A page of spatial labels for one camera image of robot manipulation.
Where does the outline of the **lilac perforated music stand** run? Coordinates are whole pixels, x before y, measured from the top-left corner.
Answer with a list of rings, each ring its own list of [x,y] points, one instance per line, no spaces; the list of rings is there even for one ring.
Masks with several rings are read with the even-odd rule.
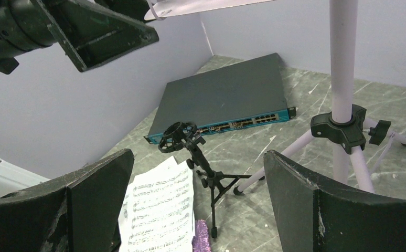
[[[290,157],[315,138],[325,138],[336,144],[334,179],[346,184],[348,168],[352,163],[359,188],[373,192],[370,173],[363,151],[366,145],[364,129],[369,130],[370,143],[378,145],[393,137],[406,146],[406,136],[390,129],[389,121],[374,121],[366,118],[366,109],[352,103],[354,65],[357,30],[357,1],[330,1],[330,66],[332,74],[332,111],[311,118],[310,129],[289,145],[283,154]]]

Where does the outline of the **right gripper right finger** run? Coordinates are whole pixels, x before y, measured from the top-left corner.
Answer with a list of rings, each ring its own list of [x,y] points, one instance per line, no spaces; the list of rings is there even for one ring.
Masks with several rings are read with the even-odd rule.
[[[406,199],[353,188],[275,150],[264,171],[283,251],[406,251]]]

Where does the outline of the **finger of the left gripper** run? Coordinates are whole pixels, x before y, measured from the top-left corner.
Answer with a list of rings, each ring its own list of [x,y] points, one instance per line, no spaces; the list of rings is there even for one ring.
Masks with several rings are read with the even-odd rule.
[[[145,0],[95,0],[95,3],[143,23],[149,23],[144,19],[149,10],[148,2]]]
[[[95,1],[31,1],[80,72],[159,41],[154,27]]]

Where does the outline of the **sheet music top page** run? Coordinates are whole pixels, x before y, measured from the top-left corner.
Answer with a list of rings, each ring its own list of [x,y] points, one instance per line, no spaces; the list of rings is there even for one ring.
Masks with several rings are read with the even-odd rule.
[[[193,173],[169,157],[129,184],[118,217],[119,251],[192,251]]]

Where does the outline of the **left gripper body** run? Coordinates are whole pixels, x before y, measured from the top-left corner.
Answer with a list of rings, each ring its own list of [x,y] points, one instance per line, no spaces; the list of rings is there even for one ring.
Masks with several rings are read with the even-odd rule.
[[[16,56],[47,48],[57,41],[31,1],[0,1],[0,72],[11,74]]]

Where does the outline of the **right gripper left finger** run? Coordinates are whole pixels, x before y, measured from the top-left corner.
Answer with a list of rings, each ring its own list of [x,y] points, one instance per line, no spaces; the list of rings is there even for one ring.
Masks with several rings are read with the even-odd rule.
[[[0,251],[118,251],[134,155],[122,149],[0,197]]]

